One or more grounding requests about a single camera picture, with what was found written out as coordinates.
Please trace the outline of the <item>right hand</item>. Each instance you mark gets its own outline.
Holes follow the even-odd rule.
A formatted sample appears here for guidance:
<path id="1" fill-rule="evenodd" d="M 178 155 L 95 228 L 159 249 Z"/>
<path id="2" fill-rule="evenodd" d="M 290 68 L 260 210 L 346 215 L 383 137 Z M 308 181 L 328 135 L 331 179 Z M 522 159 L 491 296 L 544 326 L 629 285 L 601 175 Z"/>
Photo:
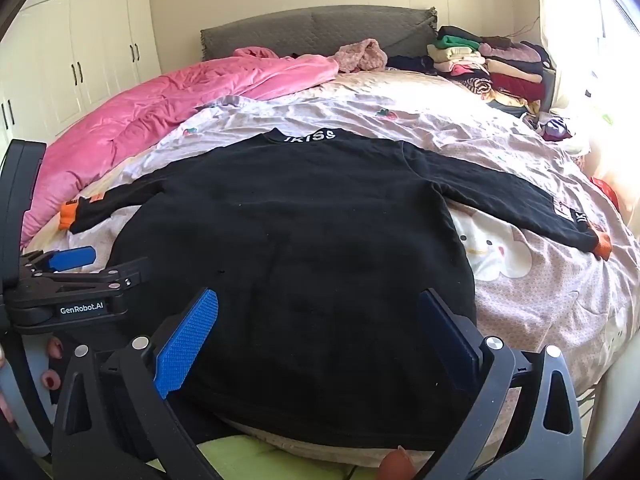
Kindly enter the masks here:
<path id="1" fill-rule="evenodd" d="M 416 466 L 408 452 L 398 446 L 389 452 L 378 466 L 376 480 L 412 480 L 416 474 Z"/>

